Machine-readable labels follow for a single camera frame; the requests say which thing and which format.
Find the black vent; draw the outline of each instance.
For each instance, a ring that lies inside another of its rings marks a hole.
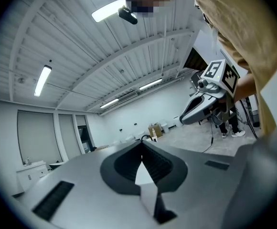
[[[230,166],[229,164],[219,163],[219,162],[211,161],[211,160],[207,161],[205,163],[205,165],[211,166],[211,167],[214,167],[214,168],[217,168],[220,170],[227,170]]]
[[[142,156],[143,164],[155,184],[172,171],[172,162],[151,148],[146,146],[142,149]]]
[[[114,168],[124,178],[135,182],[141,161],[141,149],[133,148],[116,159]]]
[[[73,183],[59,182],[33,212],[44,220],[50,220],[73,186]]]

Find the white cabinet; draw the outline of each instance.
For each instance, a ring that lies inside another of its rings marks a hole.
[[[16,173],[23,190],[26,192],[40,178],[47,175],[48,170],[46,168],[46,163],[44,161],[39,161],[32,163],[30,166],[23,167]]]

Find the white bottle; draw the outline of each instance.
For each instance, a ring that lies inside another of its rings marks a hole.
[[[30,160],[29,160],[29,157],[27,157],[27,160],[26,160],[26,161],[27,161],[26,164],[27,164],[28,166],[30,166],[30,165],[32,164],[32,163],[30,162]]]
[[[153,134],[154,137],[157,136],[157,135],[156,135],[156,131],[154,130],[154,128],[152,129],[152,134]]]

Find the ceiling light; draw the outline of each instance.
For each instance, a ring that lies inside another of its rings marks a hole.
[[[126,0],[114,1],[92,13],[92,17],[98,23],[112,14],[117,13],[118,9],[126,5]]]
[[[154,82],[151,82],[151,83],[149,83],[149,84],[147,84],[147,85],[145,85],[145,86],[140,87],[139,89],[140,89],[140,90],[143,90],[143,89],[145,89],[145,88],[147,88],[147,87],[150,87],[150,86],[152,86],[152,85],[154,85],[154,84],[160,83],[162,80],[163,80],[162,78],[161,78],[161,79],[158,79],[158,80],[156,80],[156,81],[154,81]]]
[[[111,104],[113,104],[113,103],[116,103],[118,101],[118,99],[114,99],[114,100],[112,100],[111,102],[109,102],[109,103],[107,103],[107,104],[105,104],[105,105],[103,105],[103,106],[101,106],[100,108],[105,108],[105,107],[107,107],[107,106],[109,106],[109,105],[111,105]]]
[[[44,86],[46,79],[51,71],[52,71],[52,68],[50,66],[48,66],[48,65],[44,66],[42,73],[40,75],[40,78],[38,80],[37,86],[35,87],[35,90],[34,90],[34,95],[36,97],[40,97],[43,86]]]

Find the cable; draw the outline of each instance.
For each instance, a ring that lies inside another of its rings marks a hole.
[[[247,111],[246,111],[246,109],[245,109],[245,106],[244,106],[244,104],[243,104],[243,102],[242,102],[241,100],[239,100],[239,101],[240,101],[240,103],[241,103],[241,105],[242,105],[242,107],[243,107],[243,109],[244,109],[244,112],[245,112],[245,116],[246,116],[246,118],[247,118],[248,125],[249,125],[249,127],[250,127],[250,129],[251,129],[251,131],[252,131],[252,133],[253,133],[253,135],[254,135],[254,137],[255,137],[256,139],[258,139],[258,137],[257,137],[257,135],[256,135],[256,133],[255,133],[255,130],[253,129],[253,126],[251,125],[251,122],[250,122],[248,113],[247,113]]]
[[[203,152],[201,152],[202,154],[204,153],[204,152],[206,152],[207,150],[209,150],[210,149],[210,147],[213,145],[213,141],[214,141],[214,136],[213,136],[213,126],[212,126],[212,119],[210,119],[210,123],[211,123],[211,130],[212,130],[212,139],[211,139],[211,145],[207,148],[207,149],[205,149]]]
[[[143,137],[146,137],[146,136],[149,137],[152,140],[152,137],[150,135],[144,135],[144,136],[141,137],[140,141],[142,142],[143,141]]]

